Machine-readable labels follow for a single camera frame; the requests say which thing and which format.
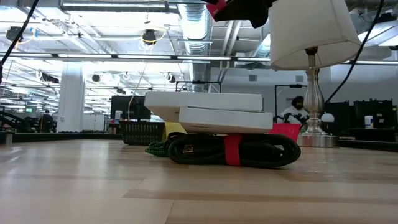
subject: person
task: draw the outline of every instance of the person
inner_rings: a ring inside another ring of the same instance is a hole
[[[50,111],[49,110],[45,110],[45,114],[43,114],[42,118],[40,119],[40,129],[42,130],[42,132],[50,132],[51,129],[51,125],[52,122],[54,121],[54,119],[52,118],[52,116],[50,115]]]
[[[292,106],[286,108],[281,114],[280,117],[284,118],[288,116],[287,122],[290,124],[302,124],[308,119],[308,112],[304,109],[304,97],[296,96],[292,100]]]

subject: black cable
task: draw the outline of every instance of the black cable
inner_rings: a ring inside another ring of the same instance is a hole
[[[171,140],[168,152],[170,159],[179,164],[227,165],[224,137],[221,136],[184,134]],[[286,166],[299,159],[300,155],[296,142],[282,135],[244,134],[239,144],[239,159],[243,167]]]
[[[8,48],[6,54],[5,54],[5,55],[3,56],[3,58],[1,59],[1,63],[0,63],[0,84],[1,84],[1,82],[2,82],[2,68],[3,68],[3,66],[6,64],[6,61],[7,61],[8,57],[10,56],[10,54],[11,54],[12,50],[14,49],[14,47],[17,45],[19,39],[22,37],[22,34],[24,33],[24,31],[25,31],[25,29],[26,29],[26,27],[27,27],[27,25],[28,25],[28,23],[29,23],[29,20],[30,20],[30,18],[31,18],[32,15],[33,15],[33,12],[34,12],[35,9],[36,9],[37,3],[39,3],[39,0],[35,0],[35,1],[33,2],[33,5],[32,5],[32,7],[30,8],[30,11],[29,11],[29,13],[28,13],[28,15],[27,15],[26,21],[24,22],[24,25],[22,25],[22,27],[21,27],[21,29],[20,29],[18,35],[17,35],[16,38],[12,41],[12,44],[11,44],[10,47]]]
[[[368,41],[368,38],[369,38],[369,36],[371,35],[371,32],[372,32],[374,26],[377,24],[377,20],[378,20],[379,17],[380,17],[380,13],[381,13],[381,10],[383,9],[383,5],[384,5],[384,0],[380,0],[380,5],[379,5],[379,9],[377,10],[376,17],[374,18],[373,23],[372,23],[372,25],[371,25],[371,28],[369,29],[368,34],[366,34],[366,37],[365,37],[365,39],[363,40],[363,42],[362,42],[362,44],[361,44],[361,47],[359,48],[358,53],[357,53],[356,56],[355,56],[354,62],[353,62],[353,64],[352,64],[351,68],[349,69],[347,76],[346,76],[345,79],[341,82],[341,84],[337,87],[337,89],[331,94],[331,96],[329,97],[329,99],[326,100],[325,103],[329,103],[329,102],[330,102],[330,100],[337,94],[337,92],[339,92],[339,90],[341,89],[341,87],[343,87],[343,85],[347,82],[349,76],[350,76],[351,73],[353,72],[353,69],[354,69],[354,67],[355,67],[355,65],[356,65],[356,62],[358,61],[359,56],[361,55],[362,50],[363,50],[363,48],[365,47],[366,42]]]

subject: red object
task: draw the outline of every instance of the red object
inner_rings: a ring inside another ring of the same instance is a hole
[[[241,134],[232,134],[224,137],[225,159],[229,166],[240,166],[239,143],[241,143]]]
[[[214,16],[219,13],[221,10],[223,10],[227,6],[227,3],[225,0],[219,0],[216,5],[213,4],[207,4],[207,10],[209,10],[211,16],[214,18]]]
[[[297,138],[300,134],[301,124],[274,124],[272,130],[269,131],[269,134],[283,134],[295,142],[297,142]]]

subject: black basket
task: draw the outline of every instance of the black basket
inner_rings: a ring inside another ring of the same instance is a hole
[[[120,121],[123,142],[128,145],[148,146],[162,141],[165,124],[161,122]]]

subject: white lampshade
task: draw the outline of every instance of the white lampshade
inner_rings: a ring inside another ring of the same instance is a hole
[[[344,0],[278,0],[270,10],[274,70],[308,69],[311,47],[318,47],[317,68],[345,62],[360,48]]]

